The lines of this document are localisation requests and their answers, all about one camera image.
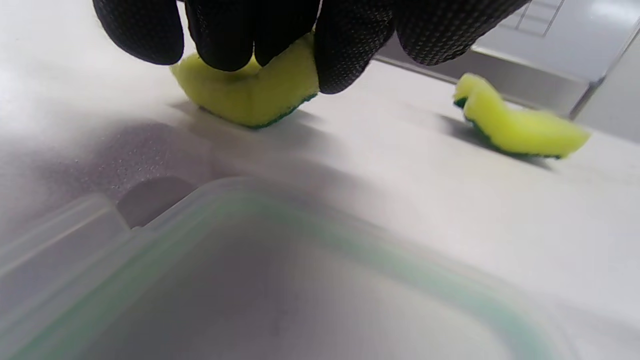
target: clear plastic lid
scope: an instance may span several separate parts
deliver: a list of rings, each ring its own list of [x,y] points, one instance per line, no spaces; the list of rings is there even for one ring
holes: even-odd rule
[[[37,331],[3,333],[1,359],[575,359],[507,284],[252,180],[112,243],[47,297],[63,305],[20,315]]]

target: finger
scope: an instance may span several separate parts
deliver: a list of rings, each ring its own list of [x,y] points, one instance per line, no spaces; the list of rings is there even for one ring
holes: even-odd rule
[[[255,59],[265,66],[308,33],[316,22],[320,0],[259,0]]]
[[[393,0],[324,0],[316,24],[320,91],[351,85],[393,34]]]
[[[397,0],[400,44],[413,60],[432,66],[457,58],[529,0]]]
[[[253,54],[255,0],[187,0],[189,32],[198,54],[224,71],[244,67]]]
[[[160,65],[182,57],[184,37],[175,0],[93,0],[109,38],[127,53]]]

